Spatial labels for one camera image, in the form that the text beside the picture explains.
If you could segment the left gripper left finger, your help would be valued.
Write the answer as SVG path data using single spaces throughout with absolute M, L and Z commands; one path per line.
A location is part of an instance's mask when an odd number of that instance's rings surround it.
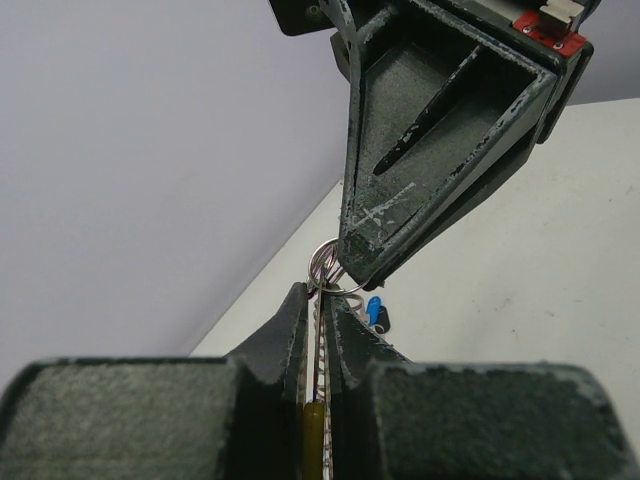
M 1 398 L 5 479 L 297 479 L 307 288 L 228 354 L 63 358 Z

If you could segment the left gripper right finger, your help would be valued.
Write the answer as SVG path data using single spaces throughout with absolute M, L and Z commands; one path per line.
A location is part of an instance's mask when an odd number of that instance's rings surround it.
M 326 297 L 337 479 L 631 479 L 601 384 L 553 363 L 419 363 Z

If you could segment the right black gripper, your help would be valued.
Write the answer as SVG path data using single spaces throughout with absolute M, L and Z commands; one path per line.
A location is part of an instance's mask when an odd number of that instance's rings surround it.
M 271 0 L 281 31 L 338 29 L 350 104 L 338 258 L 385 281 L 493 195 L 551 135 L 591 57 L 551 1 Z M 553 96 L 558 78 L 560 86 Z

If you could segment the large keyring with yellow grip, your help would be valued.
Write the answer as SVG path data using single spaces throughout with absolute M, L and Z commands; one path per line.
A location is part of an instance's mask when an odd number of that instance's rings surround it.
M 313 320 L 312 360 L 310 371 L 311 395 L 303 409 L 302 477 L 304 479 L 332 479 L 333 445 L 331 434 L 331 406 L 329 380 L 329 351 L 327 321 L 323 308 L 331 297 L 342 297 L 349 310 L 361 319 L 363 299 L 358 286 L 344 289 L 339 286 L 345 275 L 339 263 L 338 240 L 330 239 L 316 248 L 308 262 L 308 299 Z

